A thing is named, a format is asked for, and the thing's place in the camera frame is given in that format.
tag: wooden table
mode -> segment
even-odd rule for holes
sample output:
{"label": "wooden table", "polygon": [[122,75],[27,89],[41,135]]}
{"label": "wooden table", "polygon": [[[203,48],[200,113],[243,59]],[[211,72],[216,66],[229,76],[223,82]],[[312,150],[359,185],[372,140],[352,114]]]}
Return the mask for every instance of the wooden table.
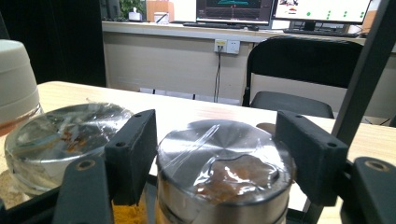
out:
{"label": "wooden table", "polygon": [[[201,119],[230,119],[256,126],[259,123],[275,123],[276,112],[235,105],[186,100],[168,96],[133,91],[78,85],[65,82],[48,82],[38,85],[40,103],[45,112],[68,105],[87,103],[113,103],[124,106],[134,113],[155,109],[158,141],[180,125]],[[330,132],[333,119],[308,117],[319,127]],[[354,161],[361,156],[375,157],[396,164],[396,129],[361,124],[348,158]],[[0,173],[7,169],[2,155]],[[341,223],[339,206],[325,208],[319,223]]]}

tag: electrical socket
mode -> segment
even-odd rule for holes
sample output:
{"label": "electrical socket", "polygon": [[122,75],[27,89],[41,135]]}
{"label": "electrical socket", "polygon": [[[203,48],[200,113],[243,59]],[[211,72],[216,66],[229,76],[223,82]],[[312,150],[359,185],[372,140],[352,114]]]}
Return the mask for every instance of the electrical socket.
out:
{"label": "electrical socket", "polygon": [[221,52],[225,52],[227,49],[227,40],[215,39],[215,52],[219,52],[219,47],[222,47]]}
{"label": "electrical socket", "polygon": [[240,45],[241,45],[241,42],[239,40],[228,40],[227,48],[226,48],[225,52],[231,53],[231,54],[238,54]]}

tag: chair backrest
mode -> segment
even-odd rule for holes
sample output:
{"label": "chair backrest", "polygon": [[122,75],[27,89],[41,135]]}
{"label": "chair backrest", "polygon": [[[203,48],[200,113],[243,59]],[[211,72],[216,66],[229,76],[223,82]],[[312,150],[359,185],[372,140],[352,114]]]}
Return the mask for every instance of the chair backrest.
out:
{"label": "chair backrest", "polygon": [[249,105],[252,73],[347,88],[361,49],[362,45],[345,40],[270,37],[248,55],[243,105]]}

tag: jar lid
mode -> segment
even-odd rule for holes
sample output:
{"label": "jar lid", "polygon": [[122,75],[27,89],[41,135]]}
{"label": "jar lid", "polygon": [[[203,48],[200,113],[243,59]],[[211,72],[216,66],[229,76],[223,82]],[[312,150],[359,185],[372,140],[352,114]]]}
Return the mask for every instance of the jar lid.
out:
{"label": "jar lid", "polygon": [[24,45],[0,40],[0,124],[26,114],[38,104],[35,75]]}
{"label": "jar lid", "polygon": [[8,168],[23,192],[39,194],[58,187],[70,162],[102,155],[131,116],[113,104],[72,105],[37,116],[7,136]]}
{"label": "jar lid", "polygon": [[166,135],[158,167],[187,197],[214,204],[269,201],[290,187],[294,174],[286,146],[271,134],[222,119],[193,122]]}

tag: monitor screen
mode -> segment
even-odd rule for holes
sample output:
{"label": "monitor screen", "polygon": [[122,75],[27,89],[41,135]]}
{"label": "monitor screen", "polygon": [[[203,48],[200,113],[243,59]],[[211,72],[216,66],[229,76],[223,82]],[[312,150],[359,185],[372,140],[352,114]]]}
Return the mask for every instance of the monitor screen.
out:
{"label": "monitor screen", "polygon": [[275,0],[273,19],[362,24],[371,0]]}
{"label": "monitor screen", "polygon": [[198,22],[269,25],[273,0],[196,0]]}

